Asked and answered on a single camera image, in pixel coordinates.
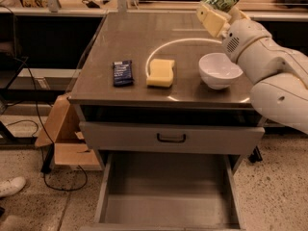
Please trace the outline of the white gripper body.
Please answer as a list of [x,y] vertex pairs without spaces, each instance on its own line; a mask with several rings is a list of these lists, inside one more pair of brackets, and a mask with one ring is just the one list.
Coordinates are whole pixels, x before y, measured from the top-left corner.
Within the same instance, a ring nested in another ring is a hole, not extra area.
[[271,33],[263,25],[248,19],[236,20],[223,37],[222,47],[233,62],[255,57],[259,61],[271,61],[272,53],[265,46]]

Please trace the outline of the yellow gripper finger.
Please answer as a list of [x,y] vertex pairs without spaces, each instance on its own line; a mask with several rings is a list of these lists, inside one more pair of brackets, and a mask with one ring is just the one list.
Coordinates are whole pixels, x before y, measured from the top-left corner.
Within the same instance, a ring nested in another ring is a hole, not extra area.
[[228,13],[212,8],[208,4],[201,3],[196,10],[196,15],[213,38],[221,37],[230,28],[231,16]]
[[241,19],[249,19],[249,16],[245,14],[243,11],[238,9],[237,7],[233,7],[228,14],[231,16],[229,23],[233,24],[237,20]]

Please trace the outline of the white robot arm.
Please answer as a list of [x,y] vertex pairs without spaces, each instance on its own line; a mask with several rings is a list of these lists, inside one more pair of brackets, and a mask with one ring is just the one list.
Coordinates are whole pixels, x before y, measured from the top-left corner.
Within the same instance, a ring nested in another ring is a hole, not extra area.
[[277,44],[271,33],[245,13],[202,3],[196,15],[253,84],[250,102],[263,117],[308,134],[308,58]]

